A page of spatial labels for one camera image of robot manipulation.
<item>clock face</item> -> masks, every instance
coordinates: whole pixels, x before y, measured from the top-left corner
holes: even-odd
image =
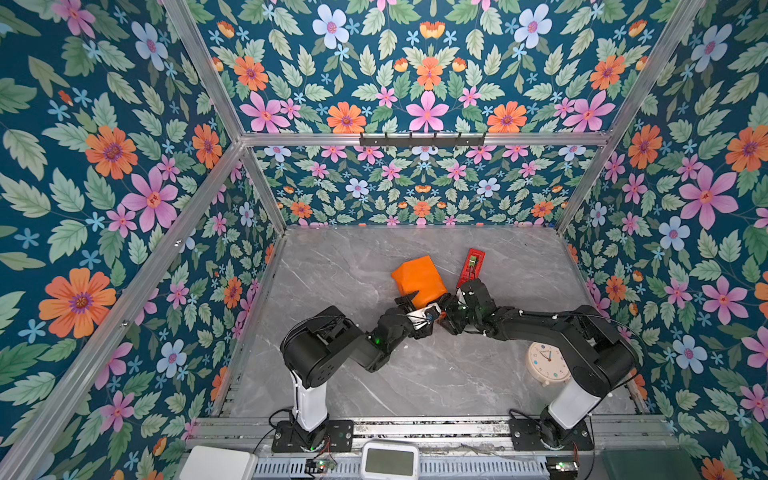
[[[560,349],[546,343],[534,343],[528,349],[530,366],[541,376],[557,382],[571,376]]]

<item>black mounting plate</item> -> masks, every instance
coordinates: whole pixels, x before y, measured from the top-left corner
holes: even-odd
[[[538,433],[537,422],[532,420],[509,419],[509,433],[516,451],[552,450],[549,446],[543,443],[541,436]],[[573,444],[575,443],[579,452],[594,450],[594,442],[592,441],[591,435],[589,435],[587,423],[584,420],[581,420],[576,424],[572,430],[570,438],[568,438],[565,443],[566,445],[563,449],[573,449]]]
[[[326,432],[330,437],[331,452],[352,451],[352,440],[355,437],[355,422],[352,420],[329,420]],[[277,423],[277,431],[272,443],[272,451],[274,453],[307,452],[302,446],[303,444],[293,437],[292,422],[283,420]]]

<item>gray marble surface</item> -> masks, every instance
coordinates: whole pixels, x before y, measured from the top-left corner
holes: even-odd
[[[390,273],[429,255],[453,290],[468,249],[486,253],[480,278],[497,305],[574,309],[588,302],[561,239],[540,227],[339,228],[291,230],[257,325],[233,417],[265,417],[291,406],[279,346],[297,322],[336,305],[364,331],[399,295]],[[348,360],[328,381],[331,416],[538,414],[561,386],[544,387],[525,368],[529,342],[452,336],[442,327],[407,339],[378,372]],[[634,413],[626,388],[597,413]]]

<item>metal rail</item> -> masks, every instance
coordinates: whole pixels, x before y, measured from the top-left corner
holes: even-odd
[[[241,149],[239,145],[230,147],[210,171],[192,200],[57,382],[38,414],[5,454],[0,462],[0,478],[29,480],[37,472],[40,461],[51,451],[85,394],[93,387],[96,375],[107,365],[128,327],[144,308],[152,289],[162,281],[179,251],[179,245],[190,236],[224,179],[234,169]]]
[[[624,136],[624,132],[632,124],[637,111],[640,110],[640,106],[661,75],[661,71],[667,65],[675,49],[680,44],[683,35],[685,35],[694,21],[696,13],[703,8],[705,3],[706,0],[680,0],[680,3],[677,4],[670,21],[664,27],[654,49],[648,56],[648,63],[646,63],[643,71],[637,76],[637,81],[621,104],[613,122],[611,122],[611,128],[608,130],[607,144],[594,155],[587,171],[584,172],[574,193],[568,199],[568,206],[555,227],[560,235],[565,233],[576,212],[581,208],[592,185],[600,177],[605,163],[611,158],[611,155],[616,150],[616,146],[619,145],[619,141]]]

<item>orange block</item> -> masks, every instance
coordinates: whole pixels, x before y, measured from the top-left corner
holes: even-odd
[[[413,299],[413,305],[417,309],[424,308],[448,293],[429,255],[405,262],[392,272],[392,278],[397,283],[400,295],[419,292]]]

